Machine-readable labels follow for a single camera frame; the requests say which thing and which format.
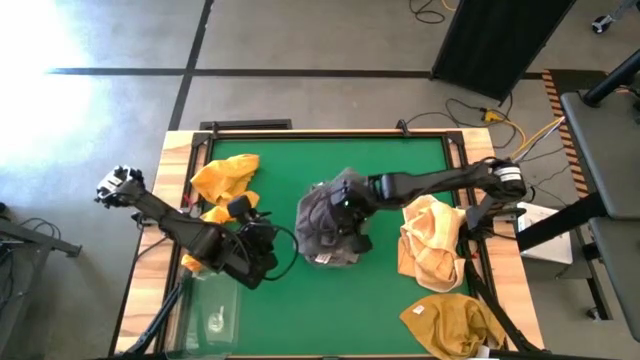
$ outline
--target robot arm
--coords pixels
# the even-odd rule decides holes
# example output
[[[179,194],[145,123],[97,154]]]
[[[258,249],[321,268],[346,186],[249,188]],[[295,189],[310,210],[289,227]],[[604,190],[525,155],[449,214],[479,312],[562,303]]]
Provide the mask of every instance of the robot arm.
[[[467,209],[469,229],[489,225],[491,215],[527,193],[518,165],[489,158],[435,173],[387,173],[369,176],[365,183],[346,180],[335,184],[331,189],[332,217],[342,233],[358,233],[364,220],[378,210],[399,210],[421,195],[466,188],[487,193],[481,204]]]
[[[137,208],[142,216],[155,220],[167,237],[187,249],[200,263],[212,271],[226,272],[250,289],[255,289],[266,272],[277,265],[272,245],[276,231],[268,226],[270,222],[265,214],[251,208],[244,196],[228,205],[229,214],[242,225],[234,233],[220,224],[183,214],[148,192],[140,170],[116,167],[100,182],[96,191],[96,202],[106,208]]]

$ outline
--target black floor stripe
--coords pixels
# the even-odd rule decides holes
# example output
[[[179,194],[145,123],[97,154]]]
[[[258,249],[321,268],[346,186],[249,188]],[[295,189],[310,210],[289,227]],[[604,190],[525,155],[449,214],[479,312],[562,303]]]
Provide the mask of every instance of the black floor stripe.
[[[336,77],[428,79],[430,71],[333,69],[195,69],[194,76]]]
[[[171,120],[169,121],[168,131],[178,130],[180,127],[180,121],[182,120],[182,113],[184,107],[187,104],[187,96],[189,95],[189,88],[191,88],[191,76],[185,75],[182,77],[180,83],[180,89],[178,90],[178,96],[176,96],[176,102],[173,105],[173,112],[171,113]]]
[[[94,76],[180,76],[185,72],[175,68],[54,68],[46,71],[53,75]]]
[[[176,102],[173,105],[173,112],[171,113],[171,120],[169,121],[168,131],[178,130],[180,128],[180,121],[182,121],[182,113],[187,103],[187,96],[189,95],[189,88],[191,87],[192,72],[196,68],[198,63],[198,56],[200,56],[200,50],[202,49],[202,41],[204,40],[205,32],[207,31],[207,21],[209,20],[209,14],[211,14],[211,7],[213,6],[213,0],[206,0],[202,7],[202,13],[200,14],[200,22],[198,22],[198,29],[191,45],[191,51],[189,52],[189,59],[187,60],[187,68],[184,70],[182,76],[182,82],[180,83],[180,89],[176,96]]]
[[[202,46],[202,39],[194,39]],[[431,71],[421,70],[343,70],[343,69],[196,69],[198,55],[189,57],[187,68],[52,68],[54,75],[106,75],[106,76],[218,76],[218,77],[335,77],[335,78],[390,78],[429,79]],[[540,80],[541,73],[526,73],[523,80]]]

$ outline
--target label tag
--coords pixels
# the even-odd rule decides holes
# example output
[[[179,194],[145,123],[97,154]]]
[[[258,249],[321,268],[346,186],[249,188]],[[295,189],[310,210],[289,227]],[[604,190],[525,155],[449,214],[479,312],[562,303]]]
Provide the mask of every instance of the label tag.
[[[424,306],[422,305],[418,305],[413,309],[413,313],[418,315],[422,314],[423,311],[424,311]]]
[[[522,171],[520,170],[520,168],[518,168],[516,166],[510,166],[510,167],[498,169],[498,170],[493,172],[493,174],[495,176],[501,176],[501,175],[504,175],[504,174],[521,174],[521,173],[522,173]]]
[[[506,182],[511,180],[522,180],[522,176],[520,174],[505,174],[500,176],[500,181]]]
[[[331,254],[318,254],[315,261],[319,264],[328,264],[329,260],[331,260]]]

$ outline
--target crumpled cloth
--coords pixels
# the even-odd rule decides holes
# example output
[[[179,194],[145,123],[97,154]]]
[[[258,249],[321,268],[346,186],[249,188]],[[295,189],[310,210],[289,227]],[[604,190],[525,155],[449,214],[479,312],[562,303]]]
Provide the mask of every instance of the crumpled cloth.
[[[464,258],[456,254],[464,210],[423,195],[402,210],[405,224],[398,240],[398,273],[418,284],[448,292],[464,278]]]
[[[227,160],[214,160],[205,165],[191,179],[191,184],[208,202],[216,206],[202,215],[202,220],[223,224],[232,220],[227,204],[246,195],[256,207],[260,196],[247,191],[247,185],[260,165],[258,155],[236,155]]]
[[[487,305],[462,294],[427,296],[403,311],[400,319],[438,359],[467,359],[476,356],[485,339],[498,347],[506,339]]]
[[[358,261],[358,254],[352,248],[356,236],[338,233],[331,211],[331,195],[343,187],[344,180],[364,184],[367,178],[346,168],[333,180],[316,184],[298,202],[295,231],[298,252],[312,264],[349,266]]]

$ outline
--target mustard yellow towel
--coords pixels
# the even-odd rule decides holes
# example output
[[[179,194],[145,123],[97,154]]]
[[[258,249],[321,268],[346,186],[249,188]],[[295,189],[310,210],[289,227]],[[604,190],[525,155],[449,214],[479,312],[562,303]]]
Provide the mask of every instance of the mustard yellow towel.
[[[214,160],[200,169],[191,179],[191,184],[208,202],[216,205],[202,215],[202,220],[219,224],[230,221],[227,204],[240,195],[246,195],[255,207],[260,197],[246,190],[259,164],[258,155],[245,154]]]
[[[462,283],[464,259],[456,254],[464,210],[431,195],[417,198],[402,210],[405,224],[398,240],[398,272],[418,284],[447,292]]]
[[[438,359],[467,359],[485,339],[502,345],[506,338],[485,304],[461,294],[427,296],[403,311],[400,319]]]

